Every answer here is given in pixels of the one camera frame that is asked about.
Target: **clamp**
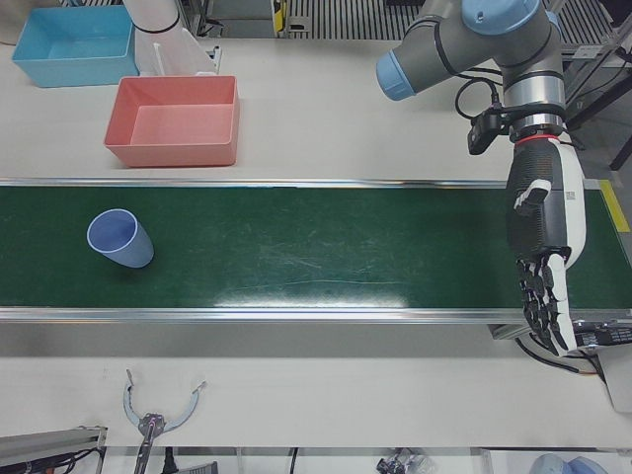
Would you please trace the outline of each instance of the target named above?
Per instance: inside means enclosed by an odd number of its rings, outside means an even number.
[[[180,427],[188,420],[194,413],[196,406],[198,405],[199,392],[206,386],[206,382],[202,382],[191,394],[191,401],[184,413],[172,420],[171,422],[165,422],[165,417],[158,413],[147,413],[144,417],[140,418],[131,405],[131,392],[134,387],[134,381],[131,378],[131,372],[127,370],[127,382],[125,384],[125,390],[122,396],[122,406],[127,415],[127,419],[138,428],[140,433],[144,436],[142,444],[138,449],[138,455],[136,456],[136,467],[134,468],[134,474],[144,474],[147,468],[147,461],[149,460],[149,452],[151,446],[154,443],[156,437],[162,433],[167,433]]]

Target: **yellow tape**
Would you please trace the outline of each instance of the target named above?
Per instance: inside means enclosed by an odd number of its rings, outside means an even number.
[[[285,1],[286,0],[275,0],[273,5],[275,7],[275,32],[280,33],[285,28]]]
[[[599,186],[601,187],[601,193],[605,199],[605,203],[610,211],[610,217],[618,232],[630,232],[630,224],[628,224],[619,199],[616,198],[612,183],[609,180],[599,180]]]

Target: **blue object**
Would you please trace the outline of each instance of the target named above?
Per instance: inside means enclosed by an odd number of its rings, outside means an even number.
[[[596,462],[585,457],[577,457],[571,462],[555,454],[544,454],[538,457],[529,474],[607,474]]]
[[[608,474],[601,466],[591,459],[577,457],[569,462],[574,474]]]
[[[415,95],[411,83],[399,65],[393,51],[388,51],[377,61],[377,82],[384,94],[393,101],[401,101]]]
[[[138,75],[132,32],[124,6],[36,8],[13,61],[40,87],[118,84]]]
[[[549,12],[548,10],[546,11],[546,16],[549,17],[549,22],[551,22],[553,25],[555,25],[555,28],[557,28],[557,31],[560,32],[560,35],[562,34],[562,27],[560,27],[560,20],[559,18],[557,18],[557,15],[553,12]]]
[[[147,232],[126,209],[99,214],[88,226],[86,237],[93,250],[126,267],[140,269],[154,257],[154,246]]]
[[[555,454],[544,454],[538,457],[529,474],[574,474],[573,469]]]
[[[463,23],[479,35],[504,35],[528,22],[539,7],[540,0],[462,0]]]

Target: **red ring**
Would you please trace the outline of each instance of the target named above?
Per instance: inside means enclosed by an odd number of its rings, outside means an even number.
[[[541,140],[542,138],[553,138],[554,140],[560,141],[560,138],[558,136],[555,135],[551,135],[551,134],[546,134],[546,135],[531,135],[528,136],[527,138],[523,138],[522,140],[518,141],[515,146],[518,145],[522,145],[523,143],[526,143],[527,141],[531,141],[531,140]]]

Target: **robotic arm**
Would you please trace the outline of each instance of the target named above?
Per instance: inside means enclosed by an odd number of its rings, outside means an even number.
[[[466,71],[493,59],[493,82]],[[584,249],[583,175],[574,148],[560,143],[565,94],[560,31],[540,0],[427,0],[402,43],[377,63],[384,93],[399,101],[459,76],[484,81],[492,106],[471,120],[468,148],[483,153],[500,134],[514,143],[507,182],[507,231],[519,272],[524,314],[554,354],[577,347],[566,268]]]

